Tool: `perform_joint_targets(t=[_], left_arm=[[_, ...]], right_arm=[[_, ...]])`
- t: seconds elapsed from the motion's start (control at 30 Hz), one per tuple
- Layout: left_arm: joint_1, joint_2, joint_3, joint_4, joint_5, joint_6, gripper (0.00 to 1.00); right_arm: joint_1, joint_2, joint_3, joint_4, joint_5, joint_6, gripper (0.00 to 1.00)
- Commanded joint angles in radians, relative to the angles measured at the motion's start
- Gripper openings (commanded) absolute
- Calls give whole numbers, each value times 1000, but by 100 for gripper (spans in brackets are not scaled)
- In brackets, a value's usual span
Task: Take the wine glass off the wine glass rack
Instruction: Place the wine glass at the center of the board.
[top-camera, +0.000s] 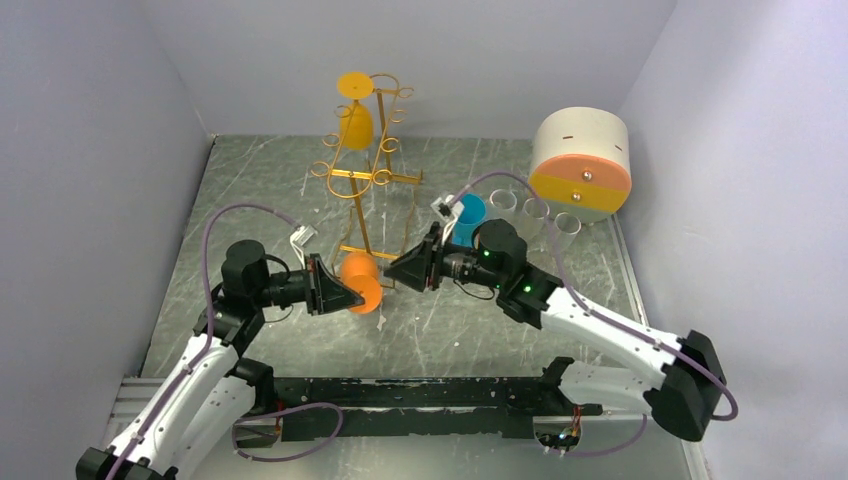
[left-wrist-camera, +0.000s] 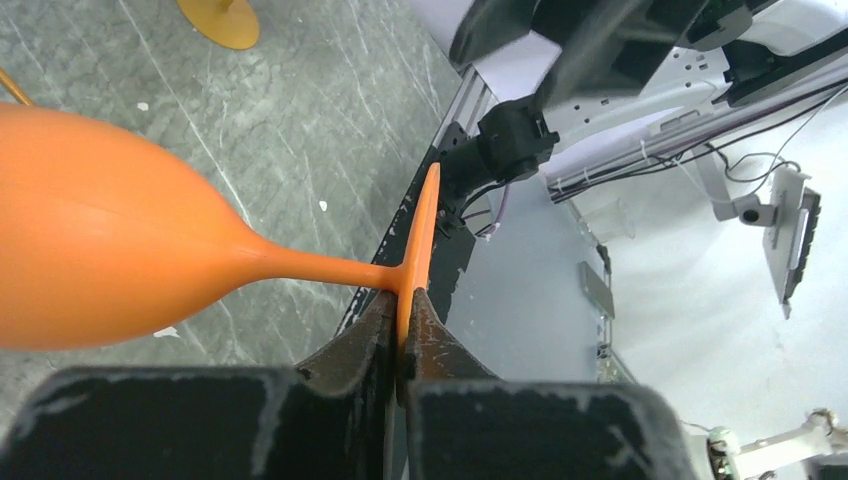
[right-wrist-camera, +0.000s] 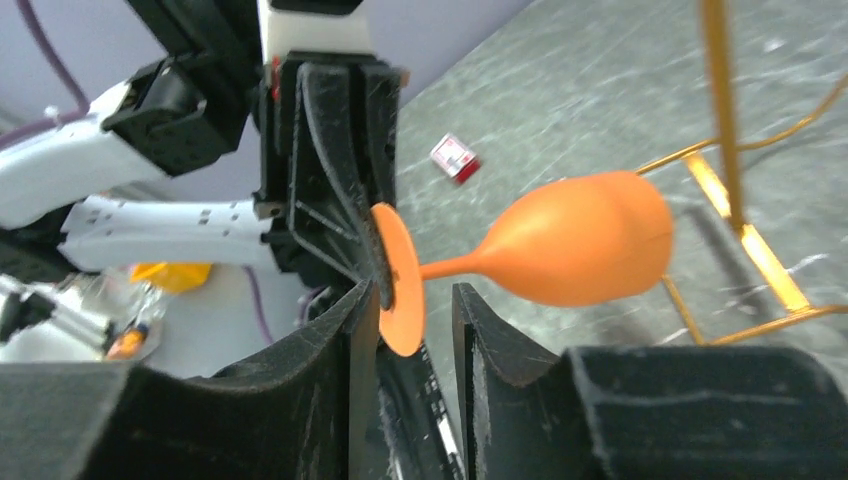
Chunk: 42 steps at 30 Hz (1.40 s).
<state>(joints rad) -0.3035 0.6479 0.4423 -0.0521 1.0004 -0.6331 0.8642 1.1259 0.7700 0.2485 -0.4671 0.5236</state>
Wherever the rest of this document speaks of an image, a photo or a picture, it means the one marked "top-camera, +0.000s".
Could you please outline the orange wine glass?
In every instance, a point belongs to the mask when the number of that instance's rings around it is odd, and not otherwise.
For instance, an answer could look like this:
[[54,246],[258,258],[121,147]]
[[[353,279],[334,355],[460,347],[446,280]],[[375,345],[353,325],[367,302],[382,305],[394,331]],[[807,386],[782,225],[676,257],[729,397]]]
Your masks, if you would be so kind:
[[357,314],[368,314],[376,310],[383,299],[383,287],[379,281],[379,270],[375,258],[366,252],[350,252],[340,268],[342,283],[359,294],[364,303],[351,307]]

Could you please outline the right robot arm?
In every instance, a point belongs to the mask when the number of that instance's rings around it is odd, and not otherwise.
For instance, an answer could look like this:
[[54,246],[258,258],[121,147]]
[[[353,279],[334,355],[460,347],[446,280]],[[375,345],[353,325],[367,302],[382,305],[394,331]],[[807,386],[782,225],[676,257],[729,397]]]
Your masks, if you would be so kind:
[[385,275],[419,292],[445,278],[495,291],[500,310],[543,333],[574,338],[616,361],[614,367],[564,360],[539,391],[550,413],[575,405],[602,405],[650,416],[671,435],[690,442],[721,420],[716,408],[727,382],[711,339],[635,323],[581,295],[531,264],[527,244],[505,220],[489,220],[469,247],[444,243],[431,226],[424,239],[392,261]]

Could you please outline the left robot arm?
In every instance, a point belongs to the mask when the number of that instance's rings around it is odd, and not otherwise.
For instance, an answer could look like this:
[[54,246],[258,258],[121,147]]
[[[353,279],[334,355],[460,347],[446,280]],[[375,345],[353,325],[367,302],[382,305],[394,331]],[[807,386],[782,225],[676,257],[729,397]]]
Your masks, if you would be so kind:
[[320,315],[358,307],[362,295],[317,254],[303,269],[269,270],[255,240],[232,244],[213,291],[213,317],[200,317],[182,359],[148,404],[104,449],[88,448],[78,479],[187,479],[233,424],[280,406],[272,367],[244,353],[265,324],[264,308],[303,303]]

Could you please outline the gold wire glass rack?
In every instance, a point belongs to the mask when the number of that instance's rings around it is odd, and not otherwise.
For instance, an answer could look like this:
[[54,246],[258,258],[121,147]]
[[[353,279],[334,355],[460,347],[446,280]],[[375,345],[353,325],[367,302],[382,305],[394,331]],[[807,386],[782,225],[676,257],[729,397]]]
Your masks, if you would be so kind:
[[322,144],[331,149],[332,158],[329,161],[316,161],[310,167],[310,174],[315,178],[325,180],[330,194],[353,203],[351,224],[359,228],[362,239],[360,247],[350,245],[345,234],[336,252],[366,252],[377,261],[388,264],[399,257],[397,253],[376,250],[368,233],[366,215],[363,207],[363,197],[376,187],[386,187],[390,184],[411,185],[418,189],[424,179],[424,174],[407,175],[393,167],[393,157],[399,153],[401,142],[391,133],[391,128],[402,124],[407,117],[407,111],[398,106],[398,102],[413,96],[414,88],[403,86],[401,82],[389,73],[368,74],[374,82],[374,93],[363,101],[373,118],[374,137],[371,145],[365,150],[350,150],[341,144],[339,138],[339,117],[342,108],[350,101],[346,100],[334,110],[338,120],[337,129],[322,138]]

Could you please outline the clear wine glass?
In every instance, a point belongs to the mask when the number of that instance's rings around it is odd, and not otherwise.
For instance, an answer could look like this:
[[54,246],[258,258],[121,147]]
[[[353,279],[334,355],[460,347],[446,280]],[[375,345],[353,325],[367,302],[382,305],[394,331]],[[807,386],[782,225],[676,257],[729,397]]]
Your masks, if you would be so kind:
[[560,212],[553,219],[553,251],[564,254],[574,243],[582,229],[582,222],[568,212]]
[[550,209],[543,200],[529,197],[525,200],[517,218],[517,232],[527,243],[544,228]]
[[496,189],[491,192],[487,201],[487,215],[490,220],[504,220],[515,226],[518,200],[508,189]]

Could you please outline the blue wine glass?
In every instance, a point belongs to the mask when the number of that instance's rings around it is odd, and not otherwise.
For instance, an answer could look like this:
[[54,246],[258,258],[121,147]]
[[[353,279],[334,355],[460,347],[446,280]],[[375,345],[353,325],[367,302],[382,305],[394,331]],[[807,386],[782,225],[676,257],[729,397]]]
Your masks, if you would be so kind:
[[471,247],[475,230],[486,220],[487,207],[484,200],[473,193],[466,193],[460,199],[463,211],[455,224],[451,236],[453,244]]

